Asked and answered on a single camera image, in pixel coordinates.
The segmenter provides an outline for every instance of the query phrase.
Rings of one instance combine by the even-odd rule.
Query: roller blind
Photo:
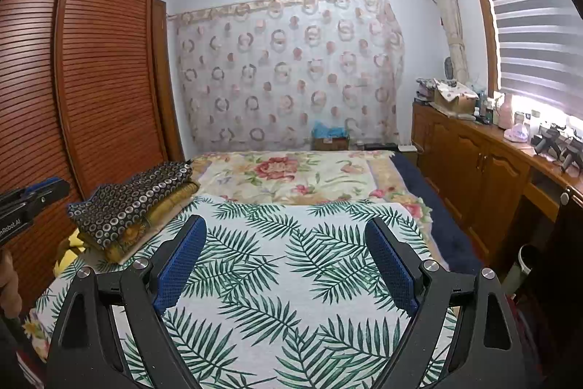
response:
[[[571,0],[492,0],[502,92],[583,117],[583,20]]]

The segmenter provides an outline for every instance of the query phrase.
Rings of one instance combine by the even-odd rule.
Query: leaf-patterned blanket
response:
[[[367,251],[367,220],[381,217],[399,240],[430,257],[401,204],[364,199],[251,205],[198,195],[135,258],[152,256],[192,214],[206,221],[206,244],[178,304],[163,320],[203,388],[371,386],[409,318],[395,307]],[[97,272],[122,268],[93,251],[74,261],[37,302],[49,334],[84,265]],[[134,378],[150,384],[125,314],[120,308],[114,313]],[[421,385],[439,375],[454,326],[448,311]]]

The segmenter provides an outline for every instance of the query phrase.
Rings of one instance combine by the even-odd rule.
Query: wardrobe door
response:
[[[79,201],[54,102],[55,10],[56,0],[0,0],[0,193],[51,176],[71,184],[7,245],[25,308],[52,281],[56,248],[75,229],[65,203]]]
[[[58,102],[86,198],[98,185],[122,182],[166,158],[155,101],[151,13],[152,0],[59,4]]]

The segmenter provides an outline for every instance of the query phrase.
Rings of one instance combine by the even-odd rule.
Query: blue gripper pad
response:
[[[368,252],[377,265],[396,307],[405,310],[407,315],[412,317],[419,309],[413,278],[375,222],[370,220],[366,224],[364,234]]]
[[[158,277],[154,309],[162,316],[174,307],[206,242],[206,223],[197,219]]]

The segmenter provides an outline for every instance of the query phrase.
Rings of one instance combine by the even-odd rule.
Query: cardboard box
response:
[[[435,104],[442,108],[456,112],[458,114],[473,114],[476,107],[476,98],[468,98],[466,96],[459,96],[452,101],[447,101],[438,89],[435,89]]]
[[[325,151],[336,151],[336,150],[348,150],[349,138],[348,137],[335,137],[327,139],[316,139],[312,138],[312,150],[325,150]]]

